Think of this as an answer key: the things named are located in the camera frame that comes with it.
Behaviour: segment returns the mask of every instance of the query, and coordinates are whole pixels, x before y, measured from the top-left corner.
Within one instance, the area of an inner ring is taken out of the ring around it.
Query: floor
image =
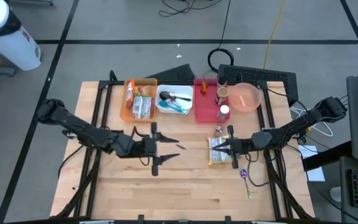
[[[42,64],[14,77],[0,76],[0,220],[50,214],[67,140],[58,127],[32,123],[40,97],[61,99],[73,111],[81,82],[105,80],[110,70],[123,80],[189,63],[198,77],[214,77],[206,58],[221,38],[228,2],[161,17],[159,10],[169,10],[161,0],[55,0],[54,6],[12,0],[13,12],[42,48]],[[208,4],[198,0],[195,6]],[[235,65],[263,67],[280,4],[231,1],[222,47],[233,53]],[[343,96],[346,77],[358,75],[358,0],[287,0],[275,39],[282,41],[271,46],[267,69],[295,72],[301,102],[313,107],[327,96]],[[229,59],[216,54],[212,62],[218,66]],[[315,131],[310,136],[329,147],[350,139],[348,119],[330,127],[332,138]],[[21,175],[15,191],[7,191],[19,157],[25,159]],[[326,182],[311,184],[328,195],[339,185],[339,166],[323,170]],[[339,222],[340,212],[310,190],[316,216]]]

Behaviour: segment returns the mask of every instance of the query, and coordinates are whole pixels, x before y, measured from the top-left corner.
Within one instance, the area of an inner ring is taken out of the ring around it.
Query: wooden tabletop
[[[75,115],[91,122],[98,82],[83,82]],[[282,82],[268,82],[268,87],[285,94]],[[119,117],[123,86],[114,85],[109,107],[107,126],[123,129],[130,134],[134,125],[140,133],[150,133],[150,123],[125,123]],[[280,127],[291,121],[287,99],[269,92],[275,124]],[[98,117],[101,121],[105,93],[102,97]],[[262,97],[266,127],[269,126]],[[272,197],[269,185],[254,187],[249,181],[252,199],[248,199],[244,180],[231,164],[208,165],[207,137],[213,137],[216,124],[195,123],[194,110],[188,116],[163,114],[156,111],[158,131],[180,141],[186,147],[182,150],[172,143],[158,143],[158,154],[180,153],[180,156],[164,162],[158,177],[151,175],[151,167],[143,166],[139,159],[120,159],[113,154],[103,154],[99,169],[92,218],[98,220],[136,220],[140,214],[146,220],[274,220]],[[256,111],[239,113],[234,110],[224,123],[234,126],[235,136],[249,138],[260,131]],[[295,140],[290,145],[298,147]],[[79,147],[76,139],[68,140],[65,157]],[[78,188],[85,150],[70,159],[62,169],[58,181],[51,215],[59,213]],[[251,153],[252,160],[257,153]],[[298,203],[314,216],[310,194],[303,172],[299,152],[286,147],[283,156],[287,166],[287,184]],[[241,169],[247,168],[244,156],[239,160]],[[261,184],[268,180],[265,160],[260,153],[259,160],[250,165],[251,179]],[[277,188],[281,214],[285,217],[282,193]],[[85,214],[88,192],[84,195],[81,214]]]

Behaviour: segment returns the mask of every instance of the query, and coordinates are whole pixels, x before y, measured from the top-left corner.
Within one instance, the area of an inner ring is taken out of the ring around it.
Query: plastic container
[[[238,83],[230,89],[229,101],[235,110],[250,112],[260,105],[260,93],[249,83]]]
[[[122,91],[122,101],[121,101],[121,110],[119,112],[119,117],[126,122],[152,122],[155,118],[155,104],[152,103],[152,112],[150,114],[150,119],[134,119],[132,118],[132,109],[126,108],[126,91],[128,83],[130,80],[135,80],[135,87],[147,86],[150,85],[150,95],[153,99],[156,99],[157,96],[157,79],[155,78],[130,78],[125,80],[124,89]]]
[[[40,47],[3,0],[0,0],[0,54],[23,71],[41,64]]]
[[[225,123],[230,119],[230,112],[224,119],[217,119],[216,116],[222,105],[229,105],[227,99],[221,106],[215,103],[217,78],[206,78],[208,89],[205,95],[201,94],[201,82],[203,78],[194,80],[194,108],[195,120],[197,123]]]
[[[183,109],[187,110],[187,112],[190,112],[191,108],[193,107],[193,87],[180,85],[159,85],[157,88],[157,100],[155,101],[155,106],[158,108],[158,110],[161,113],[181,114],[172,108],[165,108],[159,105],[159,101],[161,100],[160,92],[162,91],[173,93],[175,96],[190,98],[191,101],[176,99],[177,103],[179,103]]]

